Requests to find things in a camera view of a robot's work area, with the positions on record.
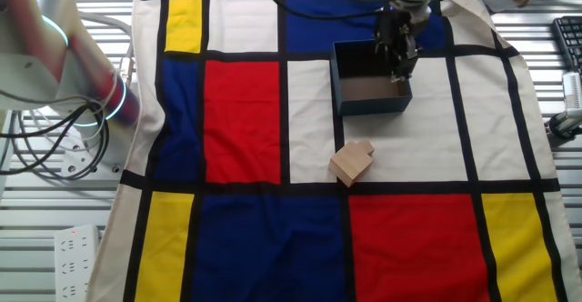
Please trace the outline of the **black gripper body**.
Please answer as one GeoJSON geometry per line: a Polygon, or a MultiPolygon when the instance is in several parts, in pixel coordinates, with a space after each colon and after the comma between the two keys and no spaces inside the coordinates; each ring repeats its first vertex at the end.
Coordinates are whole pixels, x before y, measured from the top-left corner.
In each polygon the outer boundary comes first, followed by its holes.
{"type": "Polygon", "coordinates": [[[397,55],[415,48],[418,51],[416,38],[421,32],[421,24],[413,21],[412,15],[396,9],[382,9],[376,15],[374,33],[382,31],[392,38],[391,55],[397,55]]]}

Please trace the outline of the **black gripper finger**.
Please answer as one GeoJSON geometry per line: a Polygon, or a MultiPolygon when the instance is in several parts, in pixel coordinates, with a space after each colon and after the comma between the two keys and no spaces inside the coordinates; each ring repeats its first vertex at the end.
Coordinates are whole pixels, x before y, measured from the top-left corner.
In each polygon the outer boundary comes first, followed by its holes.
{"type": "Polygon", "coordinates": [[[382,31],[376,31],[374,33],[374,38],[376,41],[376,48],[375,53],[378,55],[382,55],[388,64],[392,61],[391,55],[391,45],[392,45],[392,38],[390,34],[387,34],[382,31]]]}
{"type": "Polygon", "coordinates": [[[414,71],[417,60],[418,51],[415,48],[398,54],[397,65],[392,74],[392,81],[399,82],[409,79],[414,71]]]}

